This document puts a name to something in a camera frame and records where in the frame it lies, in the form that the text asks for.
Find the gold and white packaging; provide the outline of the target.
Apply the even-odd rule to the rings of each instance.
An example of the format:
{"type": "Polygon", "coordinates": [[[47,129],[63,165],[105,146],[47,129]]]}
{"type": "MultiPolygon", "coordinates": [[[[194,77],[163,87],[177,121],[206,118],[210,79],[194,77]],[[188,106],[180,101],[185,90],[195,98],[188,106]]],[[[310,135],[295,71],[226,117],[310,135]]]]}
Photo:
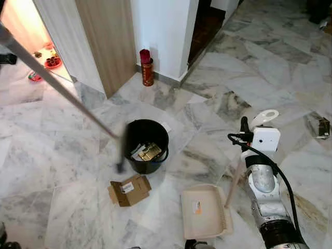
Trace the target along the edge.
{"type": "Polygon", "coordinates": [[[136,161],[151,161],[156,159],[162,151],[156,143],[140,143],[133,151],[130,151],[130,158],[136,161]]]}

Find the grey long-handled broom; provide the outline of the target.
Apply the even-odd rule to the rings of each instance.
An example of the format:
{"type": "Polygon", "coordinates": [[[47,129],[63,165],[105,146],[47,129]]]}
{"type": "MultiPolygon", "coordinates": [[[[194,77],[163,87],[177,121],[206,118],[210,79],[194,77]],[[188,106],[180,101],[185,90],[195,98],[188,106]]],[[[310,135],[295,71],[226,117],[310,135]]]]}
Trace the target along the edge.
{"type": "Polygon", "coordinates": [[[64,85],[62,85],[52,74],[43,67],[38,60],[32,57],[31,53],[22,47],[18,41],[14,39],[10,31],[0,23],[0,45],[6,47],[10,52],[17,56],[19,60],[24,62],[31,70],[33,70],[38,76],[40,76],[45,82],[47,82],[54,90],[67,99],[74,107],[76,107],[81,113],[85,114],[89,119],[96,123],[109,137],[116,140],[118,145],[122,145],[122,137],[116,135],[108,126],[104,125],[95,116],[83,102],[78,100],[73,93],[68,91],[64,85]]]}

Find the light wooden door panel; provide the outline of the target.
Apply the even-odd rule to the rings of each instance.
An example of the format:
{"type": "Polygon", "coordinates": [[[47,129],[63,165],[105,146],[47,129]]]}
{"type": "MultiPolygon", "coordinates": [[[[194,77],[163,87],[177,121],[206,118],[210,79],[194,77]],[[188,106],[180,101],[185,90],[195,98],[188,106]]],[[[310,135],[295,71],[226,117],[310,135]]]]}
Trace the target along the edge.
{"type": "Polygon", "coordinates": [[[131,0],[74,0],[101,84],[112,97],[136,73],[131,0]]]}

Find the small dark floor box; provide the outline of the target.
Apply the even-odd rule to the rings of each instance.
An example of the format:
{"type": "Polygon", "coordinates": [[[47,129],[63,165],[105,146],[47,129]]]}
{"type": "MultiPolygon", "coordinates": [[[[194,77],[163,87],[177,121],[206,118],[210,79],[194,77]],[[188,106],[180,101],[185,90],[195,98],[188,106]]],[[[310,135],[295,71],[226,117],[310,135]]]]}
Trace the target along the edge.
{"type": "Polygon", "coordinates": [[[326,118],[316,118],[312,121],[316,139],[326,140],[330,138],[330,121],[326,118]]]}

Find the red cylindrical can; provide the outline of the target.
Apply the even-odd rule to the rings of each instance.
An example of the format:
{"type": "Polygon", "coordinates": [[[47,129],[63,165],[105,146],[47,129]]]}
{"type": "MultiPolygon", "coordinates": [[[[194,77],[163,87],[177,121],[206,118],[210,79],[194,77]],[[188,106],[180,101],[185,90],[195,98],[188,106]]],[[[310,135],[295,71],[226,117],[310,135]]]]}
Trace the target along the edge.
{"type": "Polygon", "coordinates": [[[154,85],[153,60],[151,52],[143,48],[139,52],[143,86],[154,85]]]}

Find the black plastic bucket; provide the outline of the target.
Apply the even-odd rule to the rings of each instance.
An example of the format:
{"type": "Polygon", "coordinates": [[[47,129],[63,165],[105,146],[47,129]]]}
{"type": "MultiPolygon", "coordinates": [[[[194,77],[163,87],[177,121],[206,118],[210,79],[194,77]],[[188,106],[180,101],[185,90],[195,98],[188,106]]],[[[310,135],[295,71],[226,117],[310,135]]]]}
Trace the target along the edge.
{"type": "Polygon", "coordinates": [[[131,121],[123,133],[121,154],[130,162],[131,168],[142,175],[149,175],[157,171],[169,156],[169,135],[157,121],[151,119],[136,119],[131,121]],[[130,158],[133,151],[140,143],[156,143],[163,151],[154,160],[136,161],[130,158]]]}

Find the red offering plate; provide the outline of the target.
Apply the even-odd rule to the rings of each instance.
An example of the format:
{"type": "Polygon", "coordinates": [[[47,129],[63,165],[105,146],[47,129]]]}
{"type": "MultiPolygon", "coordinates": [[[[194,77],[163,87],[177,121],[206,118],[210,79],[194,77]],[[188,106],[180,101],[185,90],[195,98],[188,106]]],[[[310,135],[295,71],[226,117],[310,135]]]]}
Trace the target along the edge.
{"type": "Polygon", "coordinates": [[[60,59],[60,57],[54,56],[54,57],[49,57],[45,60],[44,67],[52,70],[58,68],[59,66],[62,66],[62,64],[63,62],[60,59]]]}

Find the beige long-handled dustpan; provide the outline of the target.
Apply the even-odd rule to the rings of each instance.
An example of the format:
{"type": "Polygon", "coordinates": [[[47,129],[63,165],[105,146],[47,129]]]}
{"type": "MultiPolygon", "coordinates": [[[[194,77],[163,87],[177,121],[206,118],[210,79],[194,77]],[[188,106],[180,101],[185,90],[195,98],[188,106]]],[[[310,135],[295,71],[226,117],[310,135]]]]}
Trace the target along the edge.
{"type": "MultiPolygon", "coordinates": [[[[256,127],[272,128],[266,123],[278,116],[275,109],[260,112],[248,121],[250,131],[253,133],[256,127]]],[[[181,193],[185,239],[211,239],[232,232],[231,197],[240,180],[249,187],[252,213],[258,226],[275,219],[291,220],[280,197],[280,184],[272,159],[275,153],[240,145],[237,133],[231,133],[229,139],[242,148],[242,154],[228,193],[212,184],[194,185],[181,193]]]]}

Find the grey right robot leg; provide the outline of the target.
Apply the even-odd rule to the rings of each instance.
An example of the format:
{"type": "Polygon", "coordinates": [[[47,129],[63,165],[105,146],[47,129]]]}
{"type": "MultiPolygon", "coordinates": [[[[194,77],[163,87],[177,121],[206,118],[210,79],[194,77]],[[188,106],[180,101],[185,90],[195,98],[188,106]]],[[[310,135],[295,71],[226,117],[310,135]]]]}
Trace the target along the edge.
{"type": "Polygon", "coordinates": [[[215,249],[207,242],[199,241],[195,239],[189,239],[185,242],[185,249],[215,249]]]}

